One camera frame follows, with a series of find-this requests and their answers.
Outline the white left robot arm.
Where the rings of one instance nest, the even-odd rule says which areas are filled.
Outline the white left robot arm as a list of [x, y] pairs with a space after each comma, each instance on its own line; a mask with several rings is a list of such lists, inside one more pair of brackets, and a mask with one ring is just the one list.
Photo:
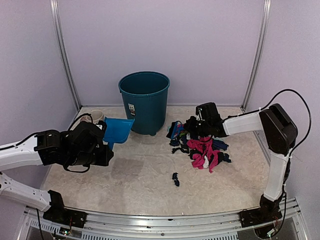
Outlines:
[[[73, 130], [33, 133], [20, 142], [0, 147], [0, 170], [54, 164], [65, 171], [70, 166], [83, 166], [87, 170], [92, 165], [107, 167], [114, 153], [103, 143], [106, 130], [103, 121], [97, 124], [82, 121]], [[56, 191], [33, 188], [1, 174], [0, 194], [42, 212], [49, 211], [61, 223], [70, 218], [69, 209]]]

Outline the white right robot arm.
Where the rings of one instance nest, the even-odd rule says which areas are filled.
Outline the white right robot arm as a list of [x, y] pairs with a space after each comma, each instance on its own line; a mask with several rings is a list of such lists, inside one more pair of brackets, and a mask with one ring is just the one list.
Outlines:
[[270, 167], [263, 196], [272, 202], [278, 200], [283, 193], [289, 155], [298, 136], [297, 126], [283, 107], [275, 103], [266, 109], [222, 119], [216, 104], [209, 102], [197, 106], [196, 114], [197, 117], [191, 116], [183, 127], [199, 137], [225, 138], [246, 132], [264, 132], [270, 150]]

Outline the blue hand brush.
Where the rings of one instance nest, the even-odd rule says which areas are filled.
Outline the blue hand brush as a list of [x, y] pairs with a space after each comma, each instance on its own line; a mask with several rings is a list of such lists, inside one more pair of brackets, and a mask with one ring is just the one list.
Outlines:
[[179, 136], [184, 130], [184, 124], [181, 121], [174, 121], [168, 129], [166, 137], [172, 140]]

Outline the blue plastic dustpan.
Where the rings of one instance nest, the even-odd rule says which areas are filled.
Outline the blue plastic dustpan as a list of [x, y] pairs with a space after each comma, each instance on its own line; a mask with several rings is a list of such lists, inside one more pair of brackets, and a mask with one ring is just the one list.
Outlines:
[[123, 144], [127, 141], [135, 120], [105, 117], [104, 122], [107, 128], [103, 141], [107, 143], [110, 150], [113, 150], [114, 144]]

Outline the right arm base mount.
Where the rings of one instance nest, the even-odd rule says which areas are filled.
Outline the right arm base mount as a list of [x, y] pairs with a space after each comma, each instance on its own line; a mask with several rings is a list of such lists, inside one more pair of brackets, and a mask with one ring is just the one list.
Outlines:
[[272, 201], [262, 195], [259, 207], [240, 211], [238, 215], [241, 227], [246, 228], [281, 219], [283, 215], [280, 210], [280, 202], [283, 196], [282, 193], [278, 199]]

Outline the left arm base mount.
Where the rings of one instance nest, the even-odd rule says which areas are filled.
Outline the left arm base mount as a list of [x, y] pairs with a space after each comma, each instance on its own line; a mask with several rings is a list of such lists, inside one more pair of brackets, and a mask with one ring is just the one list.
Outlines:
[[43, 218], [54, 223], [83, 229], [88, 214], [84, 211], [66, 208], [60, 193], [53, 190], [49, 190], [48, 193], [50, 195], [49, 209], [43, 212]]

